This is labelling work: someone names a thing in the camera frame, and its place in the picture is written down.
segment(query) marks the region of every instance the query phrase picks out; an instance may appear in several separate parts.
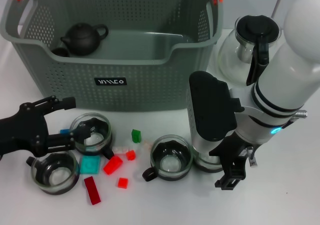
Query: teapot handle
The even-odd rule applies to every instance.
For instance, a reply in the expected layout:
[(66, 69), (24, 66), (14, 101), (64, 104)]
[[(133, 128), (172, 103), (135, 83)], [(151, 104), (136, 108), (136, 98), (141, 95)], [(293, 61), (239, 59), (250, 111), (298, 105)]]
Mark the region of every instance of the teapot handle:
[(144, 173), (142, 174), (142, 177), (146, 182), (150, 182), (151, 180), (158, 177), (158, 175), (154, 167), (149, 167), (147, 170), (144, 171)]
[(269, 44), (265, 37), (258, 37), (252, 52), (251, 67), (246, 85), (255, 83), (269, 64)]
[(103, 24), (99, 24), (99, 25), (96, 25), (96, 26), (93, 26), (93, 29), (94, 30), (98, 30), (98, 29), (105, 29), (105, 33), (100, 35), (100, 40), (103, 40), (105, 39), (108, 34), (109, 34), (109, 29), (106, 25), (103, 25)]

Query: dark red block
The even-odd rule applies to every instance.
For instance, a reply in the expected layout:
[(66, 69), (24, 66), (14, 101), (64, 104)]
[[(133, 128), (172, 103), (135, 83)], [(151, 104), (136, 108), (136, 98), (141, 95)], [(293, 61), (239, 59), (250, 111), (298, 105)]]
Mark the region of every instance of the dark red block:
[(123, 161), (121, 160), (120, 157), (118, 156), (113, 156), (109, 162), (105, 165), (103, 170), (105, 171), (106, 174), (110, 175), (112, 174), (115, 170), (117, 170), (121, 165)]
[(135, 160), (136, 159), (136, 153), (134, 150), (130, 150), (128, 152), (125, 153), (126, 155), (126, 158), (129, 160), (129, 161), (132, 161), (132, 160)]
[(95, 180), (92, 176), (86, 178), (84, 180), (86, 189), (88, 190), (88, 194), (91, 200), (92, 205), (98, 204), (101, 202), (99, 193), (95, 184)]
[(127, 189), (128, 187), (128, 178), (120, 177), (118, 181), (118, 188)]

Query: black teapot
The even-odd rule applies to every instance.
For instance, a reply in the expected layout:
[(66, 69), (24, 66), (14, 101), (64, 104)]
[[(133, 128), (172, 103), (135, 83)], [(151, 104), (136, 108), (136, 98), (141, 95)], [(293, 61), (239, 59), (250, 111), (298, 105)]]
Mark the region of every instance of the black teapot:
[[(98, 29), (105, 29), (105, 33), (100, 35)], [(78, 23), (72, 26), (60, 40), (67, 46), (70, 53), (85, 56), (93, 53), (108, 33), (109, 30), (106, 25), (91, 26), (87, 23)]]

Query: small green cube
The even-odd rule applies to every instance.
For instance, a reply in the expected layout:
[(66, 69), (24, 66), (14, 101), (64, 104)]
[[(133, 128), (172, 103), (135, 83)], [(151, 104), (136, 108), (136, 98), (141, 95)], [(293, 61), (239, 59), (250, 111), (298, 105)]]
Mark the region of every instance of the small green cube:
[(138, 144), (141, 142), (141, 132), (139, 130), (132, 129), (131, 136), (132, 136), (132, 141), (135, 144)]

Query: blue indicator light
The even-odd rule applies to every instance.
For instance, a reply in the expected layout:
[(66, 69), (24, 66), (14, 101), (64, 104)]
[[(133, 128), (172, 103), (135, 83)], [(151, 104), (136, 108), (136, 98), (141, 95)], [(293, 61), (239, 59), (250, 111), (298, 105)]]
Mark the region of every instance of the blue indicator light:
[(277, 128), (275, 128), (275, 129), (273, 129), (273, 130), (271, 131), (271, 134), (276, 134), (276, 133), (280, 132), (281, 129), (282, 129), (281, 127), (277, 127)]

